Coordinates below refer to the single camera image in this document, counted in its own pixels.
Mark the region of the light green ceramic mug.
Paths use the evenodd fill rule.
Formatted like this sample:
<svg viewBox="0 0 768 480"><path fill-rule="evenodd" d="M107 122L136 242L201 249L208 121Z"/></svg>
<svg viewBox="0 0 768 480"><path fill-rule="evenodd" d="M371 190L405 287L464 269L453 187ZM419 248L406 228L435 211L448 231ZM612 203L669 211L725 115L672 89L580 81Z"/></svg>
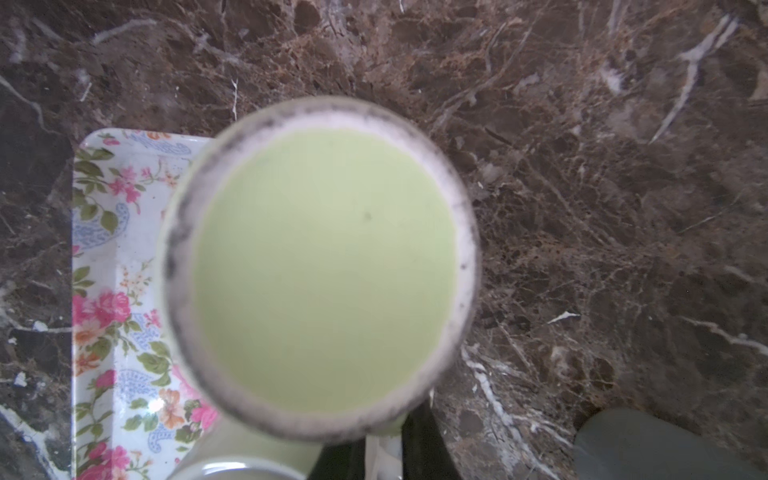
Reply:
<svg viewBox="0 0 768 480"><path fill-rule="evenodd" d="M481 278L447 157L401 116L338 96L271 105L210 140L166 209L157 261L161 318L204 398L325 443L426 399Z"/></svg>

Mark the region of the grey ceramic mug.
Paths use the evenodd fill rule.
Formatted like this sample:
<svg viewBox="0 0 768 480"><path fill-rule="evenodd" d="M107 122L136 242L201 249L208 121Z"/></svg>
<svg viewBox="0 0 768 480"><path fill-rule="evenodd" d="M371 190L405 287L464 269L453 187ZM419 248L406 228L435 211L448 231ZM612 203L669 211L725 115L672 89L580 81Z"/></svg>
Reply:
<svg viewBox="0 0 768 480"><path fill-rule="evenodd" d="M613 408L589 418L574 442L580 479L765 479L767 474L688 430Z"/></svg>

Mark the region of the white ceramic mug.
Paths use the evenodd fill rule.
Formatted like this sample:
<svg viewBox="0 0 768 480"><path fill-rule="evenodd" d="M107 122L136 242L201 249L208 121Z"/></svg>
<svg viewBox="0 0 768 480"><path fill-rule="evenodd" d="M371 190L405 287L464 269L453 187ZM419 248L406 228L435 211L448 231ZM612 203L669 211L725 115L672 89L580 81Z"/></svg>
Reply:
<svg viewBox="0 0 768 480"><path fill-rule="evenodd" d="M290 441L219 418L175 467L173 480L305 479L321 444Z"/></svg>

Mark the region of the black metal cup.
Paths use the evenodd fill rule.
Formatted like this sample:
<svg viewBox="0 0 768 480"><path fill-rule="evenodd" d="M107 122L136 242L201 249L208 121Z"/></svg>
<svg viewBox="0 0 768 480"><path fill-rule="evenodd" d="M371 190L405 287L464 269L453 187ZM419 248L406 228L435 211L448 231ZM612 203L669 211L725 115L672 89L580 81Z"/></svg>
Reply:
<svg viewBox="0 0 768 480"><path fill-rule="evenodd" d="M392 432L326 446L308 474L314 479L459 479L429 400Z"/></svg>

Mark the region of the floral rectangular serving tray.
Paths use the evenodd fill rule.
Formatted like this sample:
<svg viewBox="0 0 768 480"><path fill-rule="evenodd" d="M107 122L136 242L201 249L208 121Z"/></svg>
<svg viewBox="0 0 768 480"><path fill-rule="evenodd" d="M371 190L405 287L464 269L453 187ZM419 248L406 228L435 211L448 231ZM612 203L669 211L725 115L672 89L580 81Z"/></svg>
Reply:
<svg viewBox="0 0 768 480"><path fill-rule="evenodd" d="M216 422L172 357L154 295L165 209L204 145L202 137L108 128L76 149L76 479L165 479Z"/></svg>

